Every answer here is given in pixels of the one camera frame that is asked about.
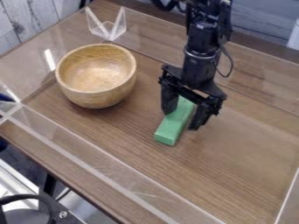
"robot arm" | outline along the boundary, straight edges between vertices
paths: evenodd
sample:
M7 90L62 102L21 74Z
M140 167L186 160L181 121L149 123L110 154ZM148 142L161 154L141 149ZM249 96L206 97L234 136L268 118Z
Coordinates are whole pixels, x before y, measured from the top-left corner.
M169 11L180 2L186 3L185 26L188 42L184 47L184 62L181 68L162 65L161 108L165 114L176 110L178 95L197 105L189 130L196 130L206 123L212 115L217 115L226 95L213 82L214 73L218 72L217 64L220 54L224 53L233 61L224 48L230 36L230 5L229 0L172 0L162 5L160 0L150 0L164 11ZM202 97L193 90L201 91Z

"wooden bowl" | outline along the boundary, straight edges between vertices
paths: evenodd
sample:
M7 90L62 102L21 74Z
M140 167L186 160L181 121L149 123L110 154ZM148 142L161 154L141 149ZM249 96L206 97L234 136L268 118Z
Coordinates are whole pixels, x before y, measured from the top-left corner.
M85 45L59 60L55 79L67 99L83 108L117 104L136 82L136 59L122 47Z

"bowl rim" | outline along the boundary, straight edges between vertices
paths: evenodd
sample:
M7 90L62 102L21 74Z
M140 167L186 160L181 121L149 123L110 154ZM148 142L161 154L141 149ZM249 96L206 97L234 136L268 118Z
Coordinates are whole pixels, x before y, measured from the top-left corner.
M75 88L70 87L62 80L61 80L61 76L59 76L59 68L61 68L61 63L62 61L70 56L70 54L73 54L75 51L91 47L91 46L111 46L114 48L117 48L119 51L122 51L125 53L125 55L129 57L129 60L131 61L131 68L130 68L130 72L126 76L126 78L114 86L110 87L109 89L105 89L103 91L81 91L77 90ZM136 72L136 57L133 56L133 54L119 45L113 45L113 44L91 44L91 45L83 45L77 47L75 49L70 50L59 59L59 62L55 66L55 70L54 70L54 76L55 76L55 80L59 83L59 85L62 85L67 90L70 90L74 93L79 93L79 94L97 94L97 93L105 93L107 91L110 91L114 88L118 88L119 86L122 86L129 79L131 78L133 74Z

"wooden table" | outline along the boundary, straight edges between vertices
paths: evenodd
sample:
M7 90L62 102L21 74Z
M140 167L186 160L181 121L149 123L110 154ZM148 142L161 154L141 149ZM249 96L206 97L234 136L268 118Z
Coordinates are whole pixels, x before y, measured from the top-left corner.
M118 5L102 0L90 9L113 20ZM43 51L50 49L57 62L66 51L98 41L78 12L1 58L1 79L22 104L222 222L274 223L299 167L299 66L229 44L236 69L229 80L217 79L228 94L222 112L197 132L185 131L174 147L168 147L153 141L164 118L157 60L131 52L134 90L111 108L78 108L61 94ZM82 149L78 139L66 138L59 131L50 139L66 151L62 155L14 122L7 120L0 126L1 137L118 221L164 223L82 168L89 165L102 171L101 154L90 146Z

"green block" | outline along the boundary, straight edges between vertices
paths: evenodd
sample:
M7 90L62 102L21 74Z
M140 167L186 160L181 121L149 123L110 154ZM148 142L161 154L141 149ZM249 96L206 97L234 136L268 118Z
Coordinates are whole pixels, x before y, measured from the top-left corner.
M176 110L164 117L162 122L153 133L153 140L156 142L170 146L174 145L193 108L194 104L180 97Z

